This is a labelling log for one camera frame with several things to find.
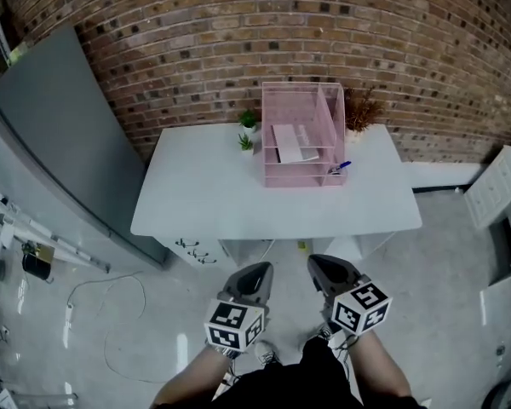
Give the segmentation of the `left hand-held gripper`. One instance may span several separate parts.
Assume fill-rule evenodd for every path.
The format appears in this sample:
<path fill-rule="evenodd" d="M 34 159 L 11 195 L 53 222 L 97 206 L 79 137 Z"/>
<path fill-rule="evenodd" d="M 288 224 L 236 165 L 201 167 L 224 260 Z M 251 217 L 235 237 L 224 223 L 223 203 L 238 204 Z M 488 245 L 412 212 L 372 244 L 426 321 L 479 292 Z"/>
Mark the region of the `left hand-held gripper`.
<path fill-rule="evenodd" d="M 207 342 L 219 349 L 245 352 L 267 327 L 267 302 L 273 265 L 260 262 L 241 268 L 212 299 L 204 319 Z"/>

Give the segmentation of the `person's black clothing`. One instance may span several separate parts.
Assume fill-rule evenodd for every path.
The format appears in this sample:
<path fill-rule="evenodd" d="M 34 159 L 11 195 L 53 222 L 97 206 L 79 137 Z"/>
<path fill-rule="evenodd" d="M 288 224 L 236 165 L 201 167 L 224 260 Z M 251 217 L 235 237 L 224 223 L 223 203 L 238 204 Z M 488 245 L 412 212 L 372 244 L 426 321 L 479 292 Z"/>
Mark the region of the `person's black clothing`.
<path fill-rule="evenodd" d="M 211 402 L 218 409 L 424 409 L 411 397 L 383 397 L 365 406 L 350 387 L 343 364 L 328 344 L 309 339 L 301 360 L 243 375 Z"/>

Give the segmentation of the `metal ladder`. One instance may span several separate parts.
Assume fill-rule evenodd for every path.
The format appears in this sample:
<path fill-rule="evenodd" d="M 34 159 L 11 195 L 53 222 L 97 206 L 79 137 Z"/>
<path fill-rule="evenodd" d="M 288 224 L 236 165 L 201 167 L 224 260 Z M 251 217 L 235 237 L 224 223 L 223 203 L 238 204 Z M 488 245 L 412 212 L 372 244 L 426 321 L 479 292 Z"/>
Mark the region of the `metal ladder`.
<path fill-rule="evenodd" d="M 24 220 L 20 214 L 12 214 L 0 203 L 0 256 L 3 250 L 9 249 L 13 239 L 18 240 L 22 244 L 30 243 L 38 250 L 42 246 L 46 251 L 51 249 L 53 257 L 51 261 L 57 260 L 69 262 L 71 264 L 98 268 L 101 272 L 108 274 L 110 265 L 99 261 L 95 257 L 88 255 L 73 245 L 69 245 L 66 241 L 45 228 L 41 228 L 32 220 Z"/>

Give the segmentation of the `pink mesh desk organizer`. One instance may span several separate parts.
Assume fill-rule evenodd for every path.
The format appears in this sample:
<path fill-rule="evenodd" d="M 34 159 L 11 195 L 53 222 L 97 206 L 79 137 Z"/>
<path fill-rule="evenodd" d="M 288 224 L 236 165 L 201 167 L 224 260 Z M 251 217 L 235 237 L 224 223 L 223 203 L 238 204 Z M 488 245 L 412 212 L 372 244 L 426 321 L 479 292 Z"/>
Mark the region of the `pink mesh desk organizer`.
<path fill-rule="evenodd" d="M 303 124 L 319 159 L 281 164 L 274 124 Z M 331 187 L 346 180 L 328 175 L 347 161 L 344 89 L 339 83 L 265 82 L 261 93 L 261 155 L 266 187 Z"/>

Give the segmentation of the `black bucket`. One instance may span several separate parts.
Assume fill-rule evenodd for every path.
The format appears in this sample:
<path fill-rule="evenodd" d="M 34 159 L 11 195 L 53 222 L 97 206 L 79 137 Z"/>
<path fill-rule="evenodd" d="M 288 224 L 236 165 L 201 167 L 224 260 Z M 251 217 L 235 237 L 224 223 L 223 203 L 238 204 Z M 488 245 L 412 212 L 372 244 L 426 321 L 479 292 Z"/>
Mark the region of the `black bucket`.
<path fill-rule="evenodd" d="M 25 242 L 21 246 L 21 250 L 23 253 L 21 260 L 23 270 L 40 280 L 51 283 L 51 263 L 40 257 L 41 248 L 32 242 Z"/>

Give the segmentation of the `white cubby cabinet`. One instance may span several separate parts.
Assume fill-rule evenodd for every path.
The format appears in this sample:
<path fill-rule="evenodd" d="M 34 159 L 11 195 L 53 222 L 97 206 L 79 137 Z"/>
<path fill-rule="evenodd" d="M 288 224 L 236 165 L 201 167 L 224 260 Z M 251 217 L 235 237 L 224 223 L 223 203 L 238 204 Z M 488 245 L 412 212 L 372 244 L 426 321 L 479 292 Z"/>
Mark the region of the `white cubby cabinet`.
<path fill-rule="evenodd" d="M 487 228 L 511 211 L 511 146 L 497 157 L 465 192 L 477 228 Z"/>

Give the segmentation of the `white desk with drawers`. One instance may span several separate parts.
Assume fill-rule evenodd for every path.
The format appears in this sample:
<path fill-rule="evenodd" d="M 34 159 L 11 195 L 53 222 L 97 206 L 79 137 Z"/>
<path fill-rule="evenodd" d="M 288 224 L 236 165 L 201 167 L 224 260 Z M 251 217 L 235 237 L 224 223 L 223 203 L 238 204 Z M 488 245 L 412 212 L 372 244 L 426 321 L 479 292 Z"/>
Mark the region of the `white desk with drawers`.
<path fill-rule="evenodd" d="M 422 219 L 385 126 L 347 146 L 335 187 L 266 187 L 260 155 L 241 152 L 235 124 L 166 129 L 153 153 L 131 231 L 195 267 L 235 268 L 250 241 L 306 240 L 357 262 Z"/>

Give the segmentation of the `brown dried potted plant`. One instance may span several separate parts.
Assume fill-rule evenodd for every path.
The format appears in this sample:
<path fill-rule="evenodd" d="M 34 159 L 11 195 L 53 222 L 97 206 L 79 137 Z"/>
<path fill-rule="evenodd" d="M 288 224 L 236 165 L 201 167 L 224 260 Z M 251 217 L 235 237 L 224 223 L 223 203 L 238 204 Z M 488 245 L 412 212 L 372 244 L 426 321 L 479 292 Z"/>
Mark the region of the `brown dried potted plant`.
<path fill-rule="evenodd" d="M 358 91 L 344 89 L 344 110 L 346 129 L 363 133 L 376 119 L 383 115 L 384 105 L 373 98 L 374 88 Z"/>

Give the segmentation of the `person's left forearm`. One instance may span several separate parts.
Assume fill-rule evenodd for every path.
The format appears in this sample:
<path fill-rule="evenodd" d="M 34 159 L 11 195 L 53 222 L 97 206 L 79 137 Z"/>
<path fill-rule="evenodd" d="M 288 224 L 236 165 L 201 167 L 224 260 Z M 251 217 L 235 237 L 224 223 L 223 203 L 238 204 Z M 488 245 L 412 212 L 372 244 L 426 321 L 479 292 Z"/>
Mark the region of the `person's left forearm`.
<path fill-rule="evenodd" d="M 232 361 L 221 351 L 206 346 L 184 370 L 158 391 L 150 409 L 163 405 L 210 403 Z"/>

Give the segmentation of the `person's right forearm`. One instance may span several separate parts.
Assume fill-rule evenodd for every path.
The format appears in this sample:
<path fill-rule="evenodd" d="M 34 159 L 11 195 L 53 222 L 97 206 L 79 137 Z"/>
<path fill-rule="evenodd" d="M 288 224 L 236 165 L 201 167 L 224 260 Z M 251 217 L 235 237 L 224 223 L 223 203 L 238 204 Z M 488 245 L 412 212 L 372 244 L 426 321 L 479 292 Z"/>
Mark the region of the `person's right forearm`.
<path fill-rule="evenodd" d="M 354 376 L 365 406 L 383 397 L 411 397 L 411 386 L 398 364 L 373 331 L 347 343 Z"/>

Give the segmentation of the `grey and white notebook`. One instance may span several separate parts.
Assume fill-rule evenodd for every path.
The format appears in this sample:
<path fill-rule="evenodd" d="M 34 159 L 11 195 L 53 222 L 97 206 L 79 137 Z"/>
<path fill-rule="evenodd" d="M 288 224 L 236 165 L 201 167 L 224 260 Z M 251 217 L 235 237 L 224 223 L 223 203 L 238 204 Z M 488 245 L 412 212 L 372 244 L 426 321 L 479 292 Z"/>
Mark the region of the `grey and white notebook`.
<path fill-rule="evenodd" d="M 311 143 L 305 125 L 274 124 L 272 130 L 281 164 L 298 164 L 319 159 L 318 149 Z"/>

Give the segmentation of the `person's white shoe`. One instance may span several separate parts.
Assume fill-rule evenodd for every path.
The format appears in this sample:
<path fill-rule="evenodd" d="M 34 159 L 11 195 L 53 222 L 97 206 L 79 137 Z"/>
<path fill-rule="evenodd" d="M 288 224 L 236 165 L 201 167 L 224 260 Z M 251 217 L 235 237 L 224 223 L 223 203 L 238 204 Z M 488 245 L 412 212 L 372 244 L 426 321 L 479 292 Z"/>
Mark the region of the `person's white shoe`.
<path fill-rule="evenodd" d="M 340 328 L 334 323 L 324 323 L 316 331 L 316 337 L 324 340 L 327 344 L 333 339 L 335 334 L 339 332 Z"/>
<path fill-rule="evenodd" d="M 254 346 L 254 352 L 262 366 L 281 365 L 275 347 L 267 341 L 258 341 Z"/>

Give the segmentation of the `leafy green potted plant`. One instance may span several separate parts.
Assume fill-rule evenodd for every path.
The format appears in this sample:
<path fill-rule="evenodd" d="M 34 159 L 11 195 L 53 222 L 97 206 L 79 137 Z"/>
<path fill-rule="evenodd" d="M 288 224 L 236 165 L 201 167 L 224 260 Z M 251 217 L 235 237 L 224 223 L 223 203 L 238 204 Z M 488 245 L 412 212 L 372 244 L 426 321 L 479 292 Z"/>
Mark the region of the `leafy green potted plant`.
<path fill-rule="evenodd" d="M 248 137 L 254 135 L 258 130 L 258 121 L 256 112 L 254 110 L 246 109 L 245 111 L 243 111 L 240 114 L 238 121 L 242 128 L 242 131 Z"/>

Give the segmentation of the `person's left white shoe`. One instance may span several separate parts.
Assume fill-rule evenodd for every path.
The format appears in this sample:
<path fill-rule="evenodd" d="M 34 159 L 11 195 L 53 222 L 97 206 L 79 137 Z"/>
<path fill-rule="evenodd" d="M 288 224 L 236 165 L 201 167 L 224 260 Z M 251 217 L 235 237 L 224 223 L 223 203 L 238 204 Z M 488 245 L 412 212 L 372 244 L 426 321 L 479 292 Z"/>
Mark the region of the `person's left white shoe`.
<path fill-rule="evenodd" d="M 254 352 L 262 366 L 281 365 L 275 347 L 267 341 L 258 341 L 254 346 Z"/>

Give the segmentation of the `person's right white shoe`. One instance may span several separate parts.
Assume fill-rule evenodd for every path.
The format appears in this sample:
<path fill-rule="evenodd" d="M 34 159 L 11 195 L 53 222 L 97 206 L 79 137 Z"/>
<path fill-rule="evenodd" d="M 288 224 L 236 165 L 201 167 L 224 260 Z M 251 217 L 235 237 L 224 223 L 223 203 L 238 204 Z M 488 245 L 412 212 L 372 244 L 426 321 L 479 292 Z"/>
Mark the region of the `person's right white shoe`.
<path fill-rule="evenodd" d="M 333 339 L 335 334 L 339 332 L 340 328 L 334 323 L 324 323 L 316 331 L 316 337 L 324 340 L 327 344 Z"/>

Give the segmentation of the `metal wristwatch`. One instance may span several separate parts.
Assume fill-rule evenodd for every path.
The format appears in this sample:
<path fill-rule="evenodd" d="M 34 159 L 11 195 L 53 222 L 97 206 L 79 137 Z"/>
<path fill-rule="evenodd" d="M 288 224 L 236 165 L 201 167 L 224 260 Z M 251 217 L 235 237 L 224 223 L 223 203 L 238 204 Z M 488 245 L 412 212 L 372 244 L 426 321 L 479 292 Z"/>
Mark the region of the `metal wristwatch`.
<path fill-rule="evenodd" d="M 222 347 L 222 346 L 212 345 L 212 344 L 210 344 L 210 347 L 213 350 L 215 350 L 216 352 L 218 352 L 219 354 L 228 358 L 229 360 L 235 360 L 242 354 L 241 351 L 237 351 L 235 349 L 228 348 L 228 347 Z"/>

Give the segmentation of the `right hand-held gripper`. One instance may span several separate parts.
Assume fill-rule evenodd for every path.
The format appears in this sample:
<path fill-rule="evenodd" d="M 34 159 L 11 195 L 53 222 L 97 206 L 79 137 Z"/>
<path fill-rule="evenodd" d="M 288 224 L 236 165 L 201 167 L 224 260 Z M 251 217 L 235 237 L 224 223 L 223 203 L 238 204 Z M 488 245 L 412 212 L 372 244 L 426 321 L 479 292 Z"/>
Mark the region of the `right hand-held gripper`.
<path fill-rule="evenodd" d="M 310 255 L 307 269 L 325 301 L 334 299 L 330 315 L 334 325 L 361 336 L 387 318 L 393 298 L 372 280 L 354 287 L 361 273 L 351 262 L 330 255 Z M 336 291 L 345 292 L 336 295 Z"/>

